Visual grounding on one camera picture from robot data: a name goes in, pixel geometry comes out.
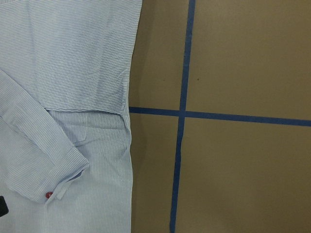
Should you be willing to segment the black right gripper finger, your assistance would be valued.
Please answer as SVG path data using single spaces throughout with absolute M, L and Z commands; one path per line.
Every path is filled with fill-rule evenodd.
M 6 204 L 4 196 L 0 196 L 0 217 L 9 213 L 8 206 Z

